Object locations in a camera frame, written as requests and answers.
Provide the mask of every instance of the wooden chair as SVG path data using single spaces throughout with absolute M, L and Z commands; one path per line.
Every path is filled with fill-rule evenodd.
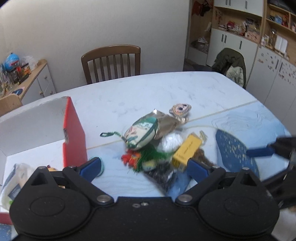
M 104 73 L 104 66 L 103 66 L 103 57 L 106 57 L 107 63 L 107 71 L 109 80 L 112 79 L 111 76 L 111 69 L 110 69 L 110 62 L 109 56 L 113 55 L 113 65 L 114 65 L 114 73 L 115 78 L 118 79 L 118 72 L 117 72 L 117 63 L 115 55 L 120 55 L 120 70 L 121 70 L 121 77 L 124 77 L 124 68 L 123 68 L 123 54 L 127 54 L 127 67 L 128 67 L 128 76 L 131 76 L 131 61 L 130 61 L 130 54 L 135 54 L 135 75 L 140 75 L 140 63 L 141 63 L 141 48 L 134 45 L 114 45 L 114 46 L 107 46 L 102 48 L 97 48 L 94 50 L 89 51 L 88 53 L 84 54 L 81 57 L 81 63 L 83 67 L 83 71 L 85 74 L 87 84 L 92 84 L 91 74 L 89 71 L 88 61 L 93 61 L 94 64 L 94 75 L 96 77 L 96 82 L 99 82 L 98 71 L 96 68 L 96 59 L 100 59 L 100 69 L 102 74 L 102 81 L 105 81 L 105 73 Z
M 0 116 L 21 107 L 22 103 L 16 94 L 10 94 L 0 99 Z

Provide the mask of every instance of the table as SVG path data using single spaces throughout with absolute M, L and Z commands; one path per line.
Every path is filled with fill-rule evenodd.
M 204 131 L 208 136 L 203 147 L 205 154 L 220 166 L 223 163 L 215 141 L 217 129 L 234 135 L 248 148 L 264 146 L 279 135 L 289 135 L 280 121 L 252 95 L 215 72 L 161 73 L 110 80 L 64 91 L 23 108 L 29 109 L 62 96 L 72 98 L 85 131 L 88 157 L 99 156 L 105 164 L 103 175 L 93 184 L 115 199 L 118 196 L 163 195 L 141 173 L 135 174 L 122 164 L 120 157 L 125 153 L 125 146 L 118 137 L 99 136 L 107 131 L 124 133 L 133 122 L 153 109 L 168 113 L 176 103 L 192 105 L 190 121 L 183 126 L 183 133 Z M 257 165 L 261 179 L 265 179 L 284 169 L 287 162 L 272 157 L 257 160 Z M 284 221 L 278 223 L 274 235 L 287 240 L 294 230 L 296 218 L 286 211 L 280 218 Z

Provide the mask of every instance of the cardboard box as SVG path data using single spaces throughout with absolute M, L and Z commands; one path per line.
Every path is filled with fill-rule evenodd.
M 181 172 L 184 172 L 189 158 L 193 157 L 201 144 L 202 140 L 195 133 L 191 133 L 173 155 L 172 165 Z
M 85 134 L 70 97 L 22 106 L 0 117 L 0 184 L 15 163 L 58 170 L 87 161 Z M 11 224 L 0 208 L 0 223 Z

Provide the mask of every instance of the yellow box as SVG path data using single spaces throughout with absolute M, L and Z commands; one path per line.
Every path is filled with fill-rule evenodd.
M 173 155 L 172 165 L 181 172 L 184 172 L 188 160 L 193 157 L 194 153 L 201 144 L 202 140 L 195 133 L 191 133 Z

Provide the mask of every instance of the chair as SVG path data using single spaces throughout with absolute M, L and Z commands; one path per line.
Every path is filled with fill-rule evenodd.
M 10 94 L 0 99 L 0 116 L 21 107 L 22 103 L 16 94 Z
M 131 76 L 131 61 L 130 61 L 130 54 L 135 54 L 135 75 L 140 75 L 140 62 L 141 62 L 141 48 L 134 45 L 114 45 L 114 46 L 107 46 L 102 48 L 97 48 L 94 50 L 89 51 L 88 53 L 84 54 L 81 57 L 81 63 L 83 67 L 83 71 L 85 74 L 87 84 L 92 84 L 91 74 L 89 71 L 88 62 L 93 61 L 94 64 L 94 75 L 96 77 L 96 82 L 99 82 L 98 71 L 96 68 L 96 59 L 100 59 L 100 69 L 102 74 L 102 81 L 105 81 L 105 73 L 104 73 L 104 66 L 103 66 L 103 57 L 106 57 L 107 63 L 107 71 L 108 71 L 108 78 L 109 80 L 112 79 L 111 76 L 111 69 L 110 69 L 110 62 L 109 56 L 113 55 L 113 65 L 114 65 L 114 73 L 115 78 L 118 79 L 118 72 L 117 72 L 117 63 L 115 55 L 120 55 L 120 71 L 121 77 L 124 77 L 124 68 L 123 68 L 123 54 L 127 54 L 127 67 L 128 67 L 128 76 Z

